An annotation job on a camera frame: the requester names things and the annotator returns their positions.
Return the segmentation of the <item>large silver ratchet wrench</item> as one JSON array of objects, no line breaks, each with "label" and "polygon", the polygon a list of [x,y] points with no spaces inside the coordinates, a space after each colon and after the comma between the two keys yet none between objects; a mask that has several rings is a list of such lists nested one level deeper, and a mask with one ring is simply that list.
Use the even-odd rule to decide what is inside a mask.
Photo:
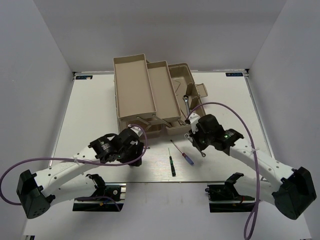
[{"label": "large silver ratchet wrench", "polygon": [[185,103],[185,108],[186,108],[186,113],[187,113],[186,119],[188,119],[190,117],[190,115],[191,115],[191,109],[190,109],[190,104],[189,104],[189,96],[185,94],[182,98],[183,98],[183,101]]}]

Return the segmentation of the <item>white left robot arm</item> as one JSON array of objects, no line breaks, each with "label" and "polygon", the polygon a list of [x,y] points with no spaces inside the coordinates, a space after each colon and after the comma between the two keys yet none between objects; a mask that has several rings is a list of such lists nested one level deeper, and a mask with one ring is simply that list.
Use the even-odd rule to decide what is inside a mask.
[{"label": "white left robot arm", "polygon": [[28,219],[35,219],[58,203],[78,201],[118,202],[120,187],[106,185],[98,174],[88,171],[100,166],[140,166],[145,133],[137,126],[126,128],[120,134],[109,133],[93,140],[72,159],[32,173],[19,176],[17,195]]}]

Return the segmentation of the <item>small silver combination wrench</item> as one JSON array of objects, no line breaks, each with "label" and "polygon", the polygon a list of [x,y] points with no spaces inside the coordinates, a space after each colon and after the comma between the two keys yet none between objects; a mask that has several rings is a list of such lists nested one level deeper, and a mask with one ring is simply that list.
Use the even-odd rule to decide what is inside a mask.
[{"label": "small silver combination wrench", "polygon": [[[188,140],[193,144],[193,139],[190,137],[190,135],[189,135],[188,133],[186,133],[186,134],[184,135],[184,137],[185,137],[186,139],[188,139]],[[200,150],[199,150],[199,152],[200,152],[200,154],[201,154],[201,156],[202,156],[203,158],[206,157],[206,154],[205,154],[203,151],[200,151]]]}]

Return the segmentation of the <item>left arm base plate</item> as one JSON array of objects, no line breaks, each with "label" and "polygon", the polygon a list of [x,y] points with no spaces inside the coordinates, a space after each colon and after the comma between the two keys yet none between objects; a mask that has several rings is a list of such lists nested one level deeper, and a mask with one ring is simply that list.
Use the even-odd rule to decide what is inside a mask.
[{"label": "left arm base plate", "polygon": [[120,212],[126,197],[125,183],[106,183],[103,195],[95,194],[86,200],[75,199],[73,212]]}]

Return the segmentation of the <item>beige toolbox with clear lid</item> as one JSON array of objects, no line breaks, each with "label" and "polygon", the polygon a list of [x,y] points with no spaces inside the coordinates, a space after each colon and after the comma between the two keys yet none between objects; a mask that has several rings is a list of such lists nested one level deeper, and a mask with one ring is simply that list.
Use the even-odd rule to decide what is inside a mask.
[{"label": "beige toolbox with clear lid", "polygon": [[203,83],[195,83],[187,63],[149,62],[144,54],[138,54],[114,58],[113,67],[119,131],[137,124],[148,138],[157,138],[162,132],[169,136],[189,132],[183,96],[193,109],[208,91]]}]

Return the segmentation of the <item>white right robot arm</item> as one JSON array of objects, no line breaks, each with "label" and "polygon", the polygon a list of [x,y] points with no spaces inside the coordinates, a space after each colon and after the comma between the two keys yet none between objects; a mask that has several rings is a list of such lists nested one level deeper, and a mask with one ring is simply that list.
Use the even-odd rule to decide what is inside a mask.
[{"label": "white right robot arm", "polygon": [[230,128],[225,130],[212,114],[189,117],[189,139],[200,152],[208,146],[241,161],[255,170],[259,177],[250,178],[234,173],[225,182],[226,195],[236,200],[240,196],[257,197],[274,205],[284,216],[296,220],[316,200],[311,173],[304,167],[295,169],[254,149],[244,136]]}]

